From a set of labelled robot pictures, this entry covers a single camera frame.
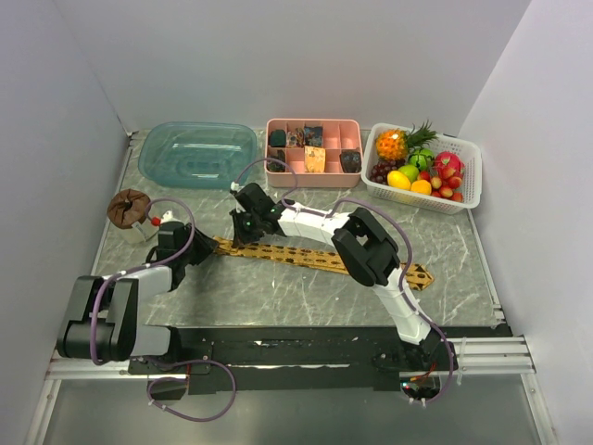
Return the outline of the yellow beetle print tie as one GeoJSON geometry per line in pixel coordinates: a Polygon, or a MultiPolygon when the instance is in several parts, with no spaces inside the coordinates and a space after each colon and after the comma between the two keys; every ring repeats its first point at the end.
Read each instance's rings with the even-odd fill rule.
{"type": "MultiPolygon", "coordinates": [[[[218,255],[274,261],[326,272],[348,274],[345,264],[336,252],[258,243],[234,248],[232,239],[219,236],[215,236],[214,239],[218,243],[216,249],[218,255]]],[[[406,279],[410,288],[418,291],[425,290],[435,281],[433,275],[420,263],[411,265],[407,271],[406,279]]]]}

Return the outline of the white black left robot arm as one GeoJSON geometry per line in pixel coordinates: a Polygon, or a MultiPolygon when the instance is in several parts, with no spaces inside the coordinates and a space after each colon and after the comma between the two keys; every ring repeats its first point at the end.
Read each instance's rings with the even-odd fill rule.
{"type": "Polygon", "coordinates": [[[183,348],[173,329],[141,322],[139,303],[177,289],[185,268],[199,265],[218,245],[190,223],[165,222],[148,263],[111,276],[78,277],[57,336],[59,356],[99,364],[150,356],[160,371],[177,370],[183,348]]]}

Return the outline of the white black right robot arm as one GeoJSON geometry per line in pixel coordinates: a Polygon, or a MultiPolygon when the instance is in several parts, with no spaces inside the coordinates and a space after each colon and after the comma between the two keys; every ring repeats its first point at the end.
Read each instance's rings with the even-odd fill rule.
{"type": "Polygon", "coordinates": [[[420,308],[405,277],[397,243],[368,208],[350,213],[275,202],[255,183],[231,185],[233,245],[257,243],[266,235],[302,237],[333,247],[349,275],[370,288],[395,323],[401,361],[411,371],[456,369],[454,347],[420,308]]]}

